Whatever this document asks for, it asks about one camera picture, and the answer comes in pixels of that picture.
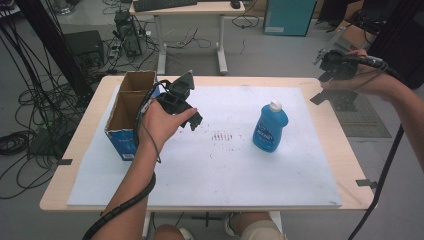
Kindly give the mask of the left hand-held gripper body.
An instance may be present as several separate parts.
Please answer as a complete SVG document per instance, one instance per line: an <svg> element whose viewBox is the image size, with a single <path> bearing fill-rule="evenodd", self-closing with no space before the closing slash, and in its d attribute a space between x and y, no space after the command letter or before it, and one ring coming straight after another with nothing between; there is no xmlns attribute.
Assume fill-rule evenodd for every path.
<svg viewBox="0 0 424 240"><path fill-rule="evenodd" d="M187 102L190 91L195 89L193 72L188 71L173 82L161 80L160 84L164 91L156 100L168 114L179 114L191 108Z"/></svg>

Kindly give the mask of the blue bottle with white cap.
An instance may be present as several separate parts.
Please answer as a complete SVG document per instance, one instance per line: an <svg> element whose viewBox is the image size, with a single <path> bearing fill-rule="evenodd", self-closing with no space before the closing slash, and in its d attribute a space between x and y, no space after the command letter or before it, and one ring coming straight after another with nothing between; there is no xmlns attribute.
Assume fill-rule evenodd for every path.
<svg viewBox="0 0 424 240"><path fill-rule="evenodd" d="M261 109L253 132L253 143L263 151L272 153L280 144L283 128L289 123L287 114L277 100L272 100Z"/></svg>

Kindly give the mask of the blue cardboard box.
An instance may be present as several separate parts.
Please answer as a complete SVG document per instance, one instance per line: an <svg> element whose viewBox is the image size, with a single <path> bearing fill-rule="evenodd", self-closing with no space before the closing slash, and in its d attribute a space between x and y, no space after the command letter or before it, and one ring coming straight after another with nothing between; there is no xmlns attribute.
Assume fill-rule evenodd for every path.
<svg viewBox="0 0 424 240"><path fill-rule="evenodd" d="M130 161L136 153L134 128L137 110L157 81L155 71L127 72L118 88L105 134L123 161Z"/></svg>

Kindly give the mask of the person's left hand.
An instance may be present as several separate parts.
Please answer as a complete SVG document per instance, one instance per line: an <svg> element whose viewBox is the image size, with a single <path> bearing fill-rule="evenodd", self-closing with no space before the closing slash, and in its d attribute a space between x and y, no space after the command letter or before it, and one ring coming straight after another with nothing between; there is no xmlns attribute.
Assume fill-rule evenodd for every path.
<svg viewBox="0 0 424 240"><path fill-rule="evenodd" d="M156 99L153 99L141 120L138 151L159 154L177 128L196 113L196 108L190 108L182 113L170 115Z"/></svg>

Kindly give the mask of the green floor mat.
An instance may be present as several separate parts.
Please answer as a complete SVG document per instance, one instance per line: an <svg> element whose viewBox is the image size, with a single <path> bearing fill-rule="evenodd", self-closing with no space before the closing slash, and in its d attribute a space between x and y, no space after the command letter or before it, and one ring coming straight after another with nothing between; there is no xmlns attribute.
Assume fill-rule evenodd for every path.
<svg viewBox="0 0 424 240"><path fill-rule="evenodd" d="M347 137L391 137L374 107L364 95L358 95L350 105L331 102L331 106Z"/></svg>

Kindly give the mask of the white foam mat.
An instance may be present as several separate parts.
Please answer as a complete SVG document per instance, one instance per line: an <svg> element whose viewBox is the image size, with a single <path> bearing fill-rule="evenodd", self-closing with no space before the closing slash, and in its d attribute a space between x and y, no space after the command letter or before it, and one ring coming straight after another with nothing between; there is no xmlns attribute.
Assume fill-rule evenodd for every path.
<svg viewBox="0 0 424 240"><path fill-rule="evenodd" d="M277 149L253 143L260 110L281 103L289 123ZM297 87L198 86L188 98L203 120L171 137L156 167L152 209L324 207L342 204Z"/></svg>

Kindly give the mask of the teal cabinet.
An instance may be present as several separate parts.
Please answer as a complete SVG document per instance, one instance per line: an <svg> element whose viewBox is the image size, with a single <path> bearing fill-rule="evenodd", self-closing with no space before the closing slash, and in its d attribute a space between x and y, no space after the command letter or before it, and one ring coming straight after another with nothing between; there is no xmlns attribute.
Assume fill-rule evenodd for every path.
<svg viewBox="0 0 424 240"><path fill-rule="evenodd" d="M265 35L306 36L317 0L267 0Z"/></svg>

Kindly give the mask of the black curtain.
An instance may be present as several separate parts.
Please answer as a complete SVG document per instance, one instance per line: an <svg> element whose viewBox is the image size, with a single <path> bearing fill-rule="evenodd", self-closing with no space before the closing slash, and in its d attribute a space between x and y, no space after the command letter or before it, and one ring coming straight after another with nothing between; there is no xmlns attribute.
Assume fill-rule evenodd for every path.
<svg viewBox="0 0 424 240"><path fill-rule="evenodd" d="M385 60L411 89L424 84L424 0L399 0L368 50Z"/></svg>

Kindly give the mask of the white power strip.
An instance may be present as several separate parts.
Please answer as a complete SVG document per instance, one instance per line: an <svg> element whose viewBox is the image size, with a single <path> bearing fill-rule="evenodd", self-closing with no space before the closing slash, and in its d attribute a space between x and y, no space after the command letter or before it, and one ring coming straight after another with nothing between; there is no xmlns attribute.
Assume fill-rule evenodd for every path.
<svg viewBox="0 0 424 240"><path fill-rule="evenodd" d="M121 41L119 39L115 39L109 47L109 59L118 58L121 51Z"/></svg>

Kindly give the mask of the black computer tower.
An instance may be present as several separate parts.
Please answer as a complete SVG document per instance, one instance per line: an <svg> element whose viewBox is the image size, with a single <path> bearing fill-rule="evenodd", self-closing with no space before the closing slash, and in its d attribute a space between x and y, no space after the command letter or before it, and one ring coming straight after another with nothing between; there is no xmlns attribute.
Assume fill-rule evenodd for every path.
<svg viewBox="0 0 424 240"><path fill-rule="evenodd" d="M128 57L141 55L140 40L134 25L133 16L128 11L119 10L115 13L114 22L126 55Z"/></svg>

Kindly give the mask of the black keyboard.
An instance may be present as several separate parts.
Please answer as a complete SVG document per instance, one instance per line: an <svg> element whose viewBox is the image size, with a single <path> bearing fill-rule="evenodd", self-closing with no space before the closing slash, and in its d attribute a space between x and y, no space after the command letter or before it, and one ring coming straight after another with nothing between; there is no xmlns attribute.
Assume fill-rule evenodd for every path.
<svg viewBox="0 0 424 240"><path fill-rule="evenodd" d="M144 12L196 4L197 0L136 0L133 2L133 7L135 12Z"/></svg>

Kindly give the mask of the black computer case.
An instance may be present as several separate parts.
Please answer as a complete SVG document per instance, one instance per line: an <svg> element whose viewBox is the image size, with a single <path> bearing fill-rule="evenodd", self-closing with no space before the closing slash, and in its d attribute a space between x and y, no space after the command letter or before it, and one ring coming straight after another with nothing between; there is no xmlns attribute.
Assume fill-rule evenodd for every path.
<svg viewBox="0 0 424 240"><path fill-rule="evenodd" d="M104 64L103 41L97 30L68 33L64 38L80 65L100 67Z"/></svg>

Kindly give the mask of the white table leg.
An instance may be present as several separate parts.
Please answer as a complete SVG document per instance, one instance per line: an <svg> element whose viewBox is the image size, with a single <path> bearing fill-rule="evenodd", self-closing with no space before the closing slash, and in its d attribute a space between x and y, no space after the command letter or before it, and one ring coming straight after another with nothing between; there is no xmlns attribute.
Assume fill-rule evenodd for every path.
<svg viewBox="0 0 424 240"><path fill-rule="evenodd" d="M147 240L149 238L150 233L152 232L152 217L154 214L152 212L147 212L142 232L142 240Z"/></svg>

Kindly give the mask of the person's left leg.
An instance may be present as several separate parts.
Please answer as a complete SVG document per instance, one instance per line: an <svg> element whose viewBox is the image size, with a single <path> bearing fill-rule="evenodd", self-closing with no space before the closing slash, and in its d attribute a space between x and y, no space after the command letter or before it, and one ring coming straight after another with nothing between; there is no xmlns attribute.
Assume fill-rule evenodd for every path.
<svg viewBox="0 0 424 240"><path fill-rule="evenodd" d="M155 230L153 240L184 240L184 237L177 227L165 224Z"/></svg>

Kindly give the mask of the person's leg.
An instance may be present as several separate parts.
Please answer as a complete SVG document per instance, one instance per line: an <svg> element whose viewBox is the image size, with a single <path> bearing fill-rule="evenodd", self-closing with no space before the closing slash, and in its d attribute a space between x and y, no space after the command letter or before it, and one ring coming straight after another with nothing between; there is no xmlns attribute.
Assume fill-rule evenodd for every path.
<svg viewBox="0 0 424 240"><path fill-rule="evenodd" d="M240 240L288 240L268 212L232 212L231 227Z"/></svg>
<svg viewBox="0 0 424 240"><path fill-rule="evenodd" d="M155 230L153 240L184 240L184 237L177 227L165 224Z"/></svg>

